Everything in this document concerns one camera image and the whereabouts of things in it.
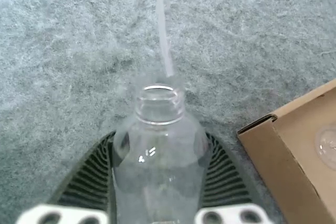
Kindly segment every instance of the clear plastic bottle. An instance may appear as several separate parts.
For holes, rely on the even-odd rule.
[[[147,79],[114,136],[118,224],[193,223],[210,152],[179,79]]]
[[[336,124],[327,125],[317,133],[315,150],[326,165],[336,170]]]

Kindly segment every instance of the bottle neck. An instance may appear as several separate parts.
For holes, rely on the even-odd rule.
[[[144,123],[167,125],[184,115],[184,93],[168,84],[144,86],[136,96],[135,113]]]

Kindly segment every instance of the plastic tube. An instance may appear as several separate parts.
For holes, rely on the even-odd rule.
[[[164,15],[164,3],[163,0],[156,0],[156,14],[158,16],[158,28],[159,28],[159,38],[161,54],[163,58],[164,68],[166,76],[174,75],[173,60],[169,52],[168,42],[167,42],[167,32],[166,32],[166,20]]]

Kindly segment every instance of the cardboard box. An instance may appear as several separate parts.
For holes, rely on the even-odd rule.
[[[315,148],[317,133],[335,122],[336,79],[238,132],[289,223],[336,223],[336,170]]]

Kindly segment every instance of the carpet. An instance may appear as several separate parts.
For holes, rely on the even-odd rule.
[[[169,0],[166,14],[188,110],[282,223],[236,131],[335,78],[336,0]],[[161,67],[155,0],[0,0],[1,223],[50,197]]]

